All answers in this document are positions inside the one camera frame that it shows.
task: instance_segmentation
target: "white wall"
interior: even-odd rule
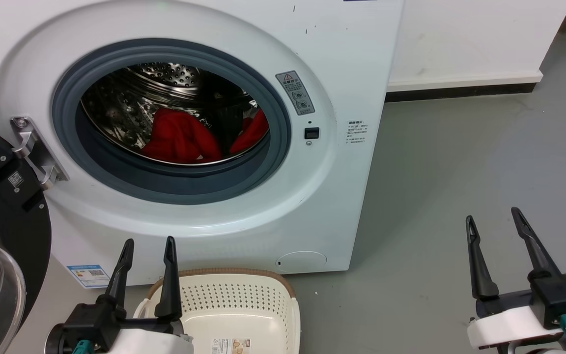
[[[388,91],[536,83],[566,0],[406,0]]]

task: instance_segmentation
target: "plastic basket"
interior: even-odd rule
[[[153,317],[163,280],[135,318]],[[240,268],[180,272],[182,324],[195,354],[298,354],[301,314],[290,284],[270,271]]]

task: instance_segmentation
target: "red towel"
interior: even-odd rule
[[[160,108],[154,114],[150,142],[141,151],[171,163],[206,163],[222,159],[220,145],[191,114]]]
[[[236,154],[252,147],[270,128],[263,110],[259,110],[254,119],[244,118],[242,124],[243,130],[231,146],[231,154]]]

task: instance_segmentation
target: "door hinge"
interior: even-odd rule
[[[14,155],[25,159],[34,169],[41,189],[49,190],[57,181],[69,181],[69,176],[47,146],[43,136],[29,117],[10,118],[18,147],[12,149]]]

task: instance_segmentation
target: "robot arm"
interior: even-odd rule
[[[106,292],[95,304],[77,304],[65,323],[57,324],[45,343],[45,354],[193,354],[192,338],[183,333],[179,272],[174,239],[167,238],[163,291],[157,318],[127,319],[126,278],[135,243],[124,244]]]
[[[483,259],[475,222],[471,216],[466,220],[471,286],[479,316],[467,328],[471,346],[514,354],[516,347],[558,341],[565,351],[557,351],[566,353],[566,274],[560,273],[519,208],[512,208],[512,216],[534,269],[528,274],[529,290],[501,295]]]

